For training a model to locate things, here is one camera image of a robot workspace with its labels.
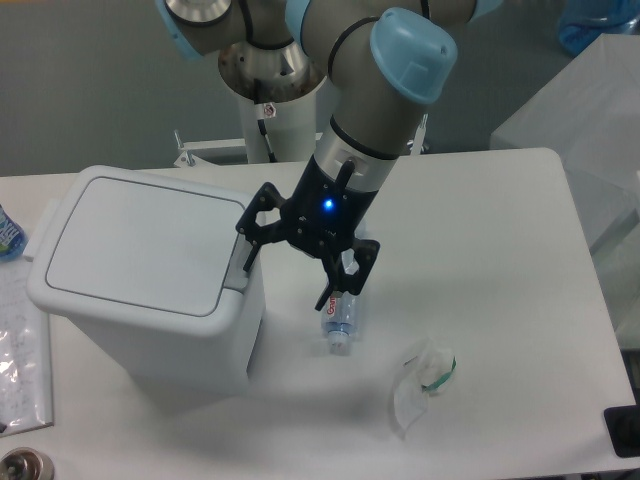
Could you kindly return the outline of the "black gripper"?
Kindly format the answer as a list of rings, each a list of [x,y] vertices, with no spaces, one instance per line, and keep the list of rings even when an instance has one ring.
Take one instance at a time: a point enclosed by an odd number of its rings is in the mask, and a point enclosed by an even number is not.
[[[321,311],[336,293],[359,295],[377,260],[380,243],[355,238],[355,229],[364,218],[377,193],[362,192],[348,186],[355,176],[355,165],[347,161],[338,177],[330,178],[310,159],[292,194],[285,200],[274,184],[264,183],[236,224],[236,230],[250,244],[243,270],[249,272],[265,244],[287,241],[293,247],[319,258],[327,275],[327,285],[315,305]],[[261,225],[260,213],[279,210],[280,220]],[[343,251],[351,251],[357,270],[348,273]]]

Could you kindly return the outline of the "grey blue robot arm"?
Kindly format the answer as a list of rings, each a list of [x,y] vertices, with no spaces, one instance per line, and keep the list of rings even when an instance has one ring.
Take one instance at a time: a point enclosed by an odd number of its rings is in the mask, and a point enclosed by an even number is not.
[[[187,57],[216,54],[227,86],[258,108],[340,96],[291,197],[263,185],[237,223],[259,251],[285,241],[319,259],[326,295],[359,294],[380,245],[356,229],[456,62],[448,33],[494,1],[160,1]]]

